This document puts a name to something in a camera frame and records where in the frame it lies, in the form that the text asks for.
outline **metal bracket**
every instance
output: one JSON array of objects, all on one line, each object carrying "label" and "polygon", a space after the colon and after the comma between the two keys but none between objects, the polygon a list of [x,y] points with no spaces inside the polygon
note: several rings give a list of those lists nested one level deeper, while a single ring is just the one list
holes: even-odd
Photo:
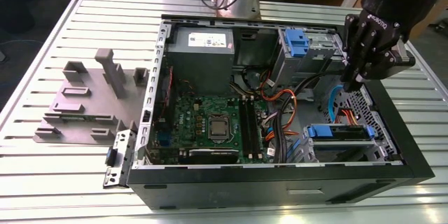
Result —
[{"label": "metal bracket", "polygon": [[108,166],[103,188],[124,187],[128,188],[128,174],[132,165],[134,146],[136,133],[131,130],[118,132],[114,146],[110,148],[106,157]]}]

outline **power supply label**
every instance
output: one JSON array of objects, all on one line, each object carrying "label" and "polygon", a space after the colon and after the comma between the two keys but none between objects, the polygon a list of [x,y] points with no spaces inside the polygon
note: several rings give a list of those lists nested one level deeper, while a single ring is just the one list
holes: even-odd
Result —
[{"label": "power supply label", "polygon": [[226,34],[191,33],[188,35],[190,47],[227,47]]}]

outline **slotted aluminum surface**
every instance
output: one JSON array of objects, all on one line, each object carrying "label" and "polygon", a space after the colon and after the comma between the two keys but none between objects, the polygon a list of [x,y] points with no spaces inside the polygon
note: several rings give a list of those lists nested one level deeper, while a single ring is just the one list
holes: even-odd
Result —
[{"label": "slotted aluminum surface", "polygon": [[[342,25],[356,9],[262,3],[262,18]],[[214,16],[200,0],[72,0],[0,114],[0,220],[134,223],[448,222],[447,92],[422,60],[383,81],[436,177],[354,205],[151,211],[130,189],[104,190],[108,147],[36,144],[34,132],[67,61],[115,49],[124,69],[151,69],[162,14]]]}]

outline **green motherboard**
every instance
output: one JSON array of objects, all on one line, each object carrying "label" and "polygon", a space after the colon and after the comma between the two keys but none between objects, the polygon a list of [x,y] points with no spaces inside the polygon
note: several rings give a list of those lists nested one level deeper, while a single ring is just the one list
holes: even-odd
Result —
[{"label": "green motherboard", "polygon": [[158,148],[152,148],[151,155],[158,157],[160,164],[179,164],[178,153],[183,148],[200,149],[232,149],[239,151],[238,163],[267,163],[266,151],[263,149],[262,131],[259,123],[266,117],[267,104],[263,100],[252,102],[251,107],[256,121],[256,148],[260,154],[247,155],[248,141],[244,139],[244,124],[242,125],[239,98],[224,97],[182,97],[176,100],[174,113],[174,129],[170,135],[159,133],[156,142]]}]

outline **motherboard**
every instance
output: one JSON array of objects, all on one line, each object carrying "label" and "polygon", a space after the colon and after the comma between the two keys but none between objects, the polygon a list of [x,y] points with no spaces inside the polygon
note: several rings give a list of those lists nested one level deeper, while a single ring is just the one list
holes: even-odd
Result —
[{"label": "motherboard", "polygon": [[150,152],[152,163],[266,163],[263,100],[236,97],[179,97],[171,132],[159,131]]}]

